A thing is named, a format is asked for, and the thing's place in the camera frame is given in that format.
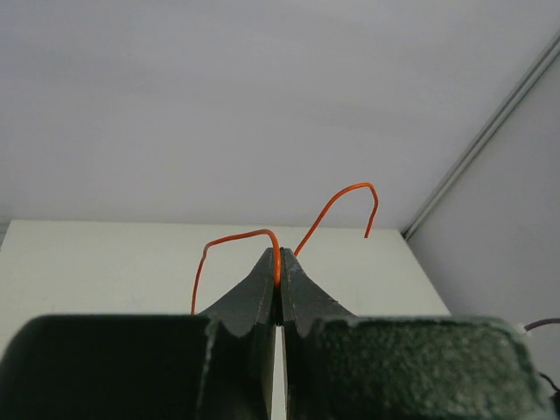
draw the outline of white wall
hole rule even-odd
[[[560,60],[409,244],[454,314],[560,316]],[[560,383],[560,326],[530,339]]]
[[[559,20],[558,0],[2,0],[0,217],[307,226],[367,180],[402,228]]]

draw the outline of orange wire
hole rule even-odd
[[[334,196],[329,200],[328,203],[326,203],[325,208],[319,214],[318,218],[315,220],[315,223],[313,223],[313,226],[311,226],[311,228],[309,229],[309,232],[307,232],[304,239],[302,239],[299,245],[297,245],[296,251],[294,252],[295,256],[299,254],[301,248],[304,247],[304,245],[307,243],[311,235],[313,235],[313,232],[315,232],[315,229],[317,228],[319,223],[323,220],[326,212],[329,211],[329,209],[334,204],[334,202],[338,200],[340,197],[342,197],[344,194],[352,190],[357,190],[358,188],[369,188],[371,190],[371,193],[374,195],[374,210],[371,212],[371,216],[369,216],[369,222],[367,223],[366,234],[364,234],[364,238],[369,237],[369,232],[371,231],[371,228],[374,225],[375,215],[377,214],[377,207],[379,207],[379,197],[377,196],[377,191],[375,190],[375,187],[372,184],[370,184],[369,182],[360,182],[359,184],[350,185],[344,188],[343,190],[340,190],[339,192],[334,194]]]
[[[272,252],[274,254],[274,285],[276,287],[280,286],[280,275],[281,275],[281,258],[280,258],[280,246],[278,245],[277,236],[268,229],[253,230],[251,232],[246,232],[244,234],[232,234],[231,236],[226,236],[225,238],[216,239],[215,241],[210,241],[204,247],[202,251],[202,258],[200,258],[199,269],[196,272],[196,278],[194,280],[194,287],[192,288],[192,301],[191,301],[191,315],[194,315],[194,307],[196,305],[196,294],[199,289],[200,273],[202,272],[202,266],[204,261],[207,259],[208,249],[214,245],[218,245],[223,242],[235,241],[238,239],[250,238],[251,236],[267,235],[272,241]]]

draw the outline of white table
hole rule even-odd
[[[259,227],[14,220],[0,252],[0,351],[46,313],[188,313],[203,246]],[[302,227],[273,227],[294,249]],[[201,311],[239,283],[267,237],[211,248]],[[358,315],[442,315],[447,308],[396,230],[320,228],[299,256],[307,275]],[[276,335],[273,418],[285,418],[281,334]]]

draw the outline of black cable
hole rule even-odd
[[[555,385],[555,383],[550,379],[550,377],[547,374],[544,374],[543,372],[539,372],[539,375],[550,384],[550,386],[552,387],[552,389],[554,389],[556,392],[560,392],[560,389],[558,389],[558,387]]]

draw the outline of white surface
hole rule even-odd
[[[206,242],[253,227],[14,220],[0,252],[0,348],[28,319],[63,313],[186,313]],[[305,228],[276,227],[295,248]],[[240,282],[266,237],[211,248],[198,311]],[[448,313],[395,230],[321,228],[301,251],[306,273],[363,315]],[[285,418],[281,334],[276,335],[273,413]]]
[[[477,157],[410,246],[454,314],[514,324],[560,313],[560,60]],[[560,382],[560,326],[532,332]]]
[[[0,216],[306,226],[367,180],[403,228],[559,22],[558,0],[3,0]]]

